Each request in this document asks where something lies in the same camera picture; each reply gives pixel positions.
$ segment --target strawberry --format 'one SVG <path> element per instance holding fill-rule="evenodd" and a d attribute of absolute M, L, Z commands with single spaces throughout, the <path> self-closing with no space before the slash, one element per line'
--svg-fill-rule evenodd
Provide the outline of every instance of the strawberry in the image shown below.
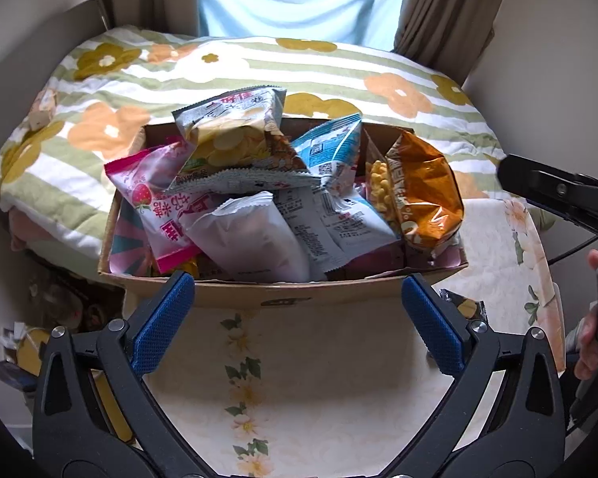
<path fill-rule="evenodd" d="M 132 205 L 140 212 L 143 212 L 144 209 L 150 209 L 151 201 L 153 201 L 153 196 L 150 193 L 150 188 L 145 183 L 135 185 L 131 194 Z"/>

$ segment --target person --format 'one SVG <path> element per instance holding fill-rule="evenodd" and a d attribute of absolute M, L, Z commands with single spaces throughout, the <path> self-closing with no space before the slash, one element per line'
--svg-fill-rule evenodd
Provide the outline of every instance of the person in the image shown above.
<path fill-rule="evenodd" d="M 587 254 L 589 266 L 598 269 L 598 250 L 590 250 Z M 574 376 L 581 381 L 590 379 L 598 369 L 598 306 L 591 310 L 580 320 L 574 330 L 567 334 L 565 340 L 566 353 L 578 353 L 578 361 L 574 366 Z"/>

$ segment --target silver bolt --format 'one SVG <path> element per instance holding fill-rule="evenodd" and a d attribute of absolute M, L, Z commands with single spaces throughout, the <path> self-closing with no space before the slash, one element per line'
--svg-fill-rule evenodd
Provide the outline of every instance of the silver bolt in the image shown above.
<path fill-rule="evenodd" d="M 536 340 L 542 340 L 545 337 L 545 331 L 542 329 L 539 329 L 538 327 L 534 327 L 532 329 L 532 336 Z"/>
<path fill-rule="evenodd" d="M 51 331 L 51 337 L 53 338 L 61 338 L 64 336 L 64 333 L 66 332 L 66 327 L 62 326 L 62 325 L 58 325 L 58 327 L 54 328 Z"/>
<path fill-rule="evenodd" d="M 476 333 L 483 334 L 487 330 L 487 324 L 482 320 L 474 320 L 469 324 L 472 330 Z"/>
<path fill-rule="evenodd" d="M 111 320 L 108 323 L 108 330 L 113 331 L 116 333 L 117 331 L 121 331 L 124 328 L 126 322 L 121 318 L 116 318 L 115 320 Z"/>

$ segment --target finger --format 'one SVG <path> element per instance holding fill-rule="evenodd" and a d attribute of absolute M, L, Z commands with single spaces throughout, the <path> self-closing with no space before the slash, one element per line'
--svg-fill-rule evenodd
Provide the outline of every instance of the finger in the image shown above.
<path fill-rule="evenodd" d="M 592 372 L 595 372 L 598 369 L 598 342 L 596 340 L 593 340 L 590 344 L 583 345 L 580 348 L 580 360 L 582 360 Z"/>
<path fill-rule="evenodd" d="M 589 250 L 587 262 L 592 269 L 598 269 L 598 250 Z"/>
<path fill-rule="evenodd" d="M 578 343 L 581 346 L 590 344 L 591 341 L 596 337 L 597 331 L 598 313 L 594 308 L 587 313 L 585 319 L 583 320 L 582 328 L 580 329 L 580 334 L 578 335 Z"/>
<path fill-rule="evenodd" d="M 591 379 L 591 376 L 594 375 L 594 373 L 581 359 L 579 359 L 574 367 L 574 375 L 581 381 L 586 381 L 587 379 Z"/>

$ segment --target blue gripper pad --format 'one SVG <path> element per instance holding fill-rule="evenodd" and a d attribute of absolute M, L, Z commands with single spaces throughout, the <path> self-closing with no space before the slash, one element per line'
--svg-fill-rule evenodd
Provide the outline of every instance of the blue gripper pad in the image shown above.
<path fill-rule="evenodd" d="M 131 368 L 138 377 L 155 371 L 194 298 L 195 279 L 183 273 L 135 336 Z"/>
<path fill-rule="evenodd" d="M 463 372 L 465 361 L 460 338 L 411 276 L 403 280 L 401 302 L 441 373 L 456 377 Z"/>

